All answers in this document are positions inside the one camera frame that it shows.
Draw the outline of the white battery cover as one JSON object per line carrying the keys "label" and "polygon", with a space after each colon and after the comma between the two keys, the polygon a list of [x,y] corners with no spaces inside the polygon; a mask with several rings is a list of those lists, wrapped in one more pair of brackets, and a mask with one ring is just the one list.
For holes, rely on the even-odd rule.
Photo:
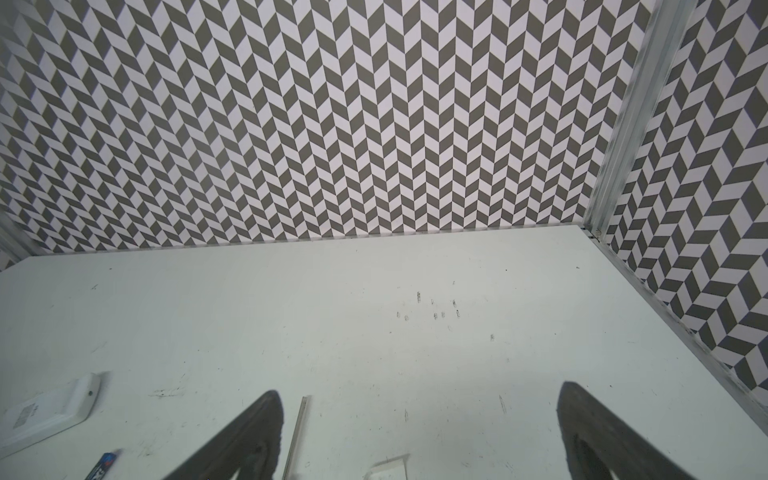
{"label": "white battery cover", "polygon": [[409,454],[376,463],[363,476],[364,480],[407,480]]}

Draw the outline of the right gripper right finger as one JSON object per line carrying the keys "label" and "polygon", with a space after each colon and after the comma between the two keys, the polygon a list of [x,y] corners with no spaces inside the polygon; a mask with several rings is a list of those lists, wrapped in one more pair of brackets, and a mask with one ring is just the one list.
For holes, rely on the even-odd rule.
{"label": "right gripper right finger", "polygon": [[557,417],[573,479],[692,477],[576,382],[562,384]]}

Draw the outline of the black blue AAA battery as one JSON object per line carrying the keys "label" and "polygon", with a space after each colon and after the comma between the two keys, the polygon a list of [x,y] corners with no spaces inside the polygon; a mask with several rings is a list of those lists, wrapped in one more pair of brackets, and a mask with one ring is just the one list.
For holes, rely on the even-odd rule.
{"label": "black blue AAA battery", "polygon": [[115,452],[104,453],[91,469],[85,480],[103,480],[118,458]]}

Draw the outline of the clear handle screwdriver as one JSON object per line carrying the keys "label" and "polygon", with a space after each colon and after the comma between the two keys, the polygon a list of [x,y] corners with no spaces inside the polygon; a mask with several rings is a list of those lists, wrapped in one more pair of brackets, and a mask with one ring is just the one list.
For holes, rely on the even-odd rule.
{"label": "clear handle screwdriver", "polygon": [[292,470],[295,464],[295,460],[296,460],[298,449],[299,449],[299,443],[301,440],[303,424],[308,411],[310,400],[311,400],[310,395],[305,395],[301,399],[291,441],[288,448],[288,453],[286,454],[286,458],[285,458],[282,480],[291,479]]}

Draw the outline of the white remote control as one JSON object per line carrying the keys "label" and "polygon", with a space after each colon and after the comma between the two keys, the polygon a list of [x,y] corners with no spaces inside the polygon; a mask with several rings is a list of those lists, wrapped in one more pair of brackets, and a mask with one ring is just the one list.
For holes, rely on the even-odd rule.
{"label": "white remote control", "polygon": [[1,458],[84,422],[100,387],[101,377],[91,373],[9,408],[1,418]]}

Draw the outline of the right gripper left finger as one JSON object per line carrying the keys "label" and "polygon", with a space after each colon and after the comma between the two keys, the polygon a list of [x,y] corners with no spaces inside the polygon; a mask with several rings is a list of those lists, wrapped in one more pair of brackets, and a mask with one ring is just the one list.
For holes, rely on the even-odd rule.
{"label": "right gripper left finger", "polygon": [[279,393],[267,391],[167,477],[271,479],[279,462],[283,423]]}

